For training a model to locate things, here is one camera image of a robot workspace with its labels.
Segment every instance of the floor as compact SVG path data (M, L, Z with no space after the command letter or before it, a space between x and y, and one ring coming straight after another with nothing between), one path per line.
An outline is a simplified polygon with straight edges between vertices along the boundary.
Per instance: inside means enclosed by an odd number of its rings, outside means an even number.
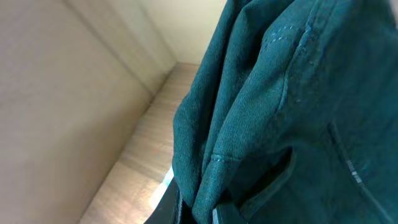
M158 200L155 192L171 166L173 116L197 69L197 65L176 65L138 122L81 224L141 224L151 215Z

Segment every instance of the green garment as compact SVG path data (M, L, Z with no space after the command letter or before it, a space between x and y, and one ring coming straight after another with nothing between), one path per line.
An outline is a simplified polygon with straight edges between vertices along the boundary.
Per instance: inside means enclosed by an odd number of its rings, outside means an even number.
M174 117L184 213L398 223L397 118L387 1L229 0Z

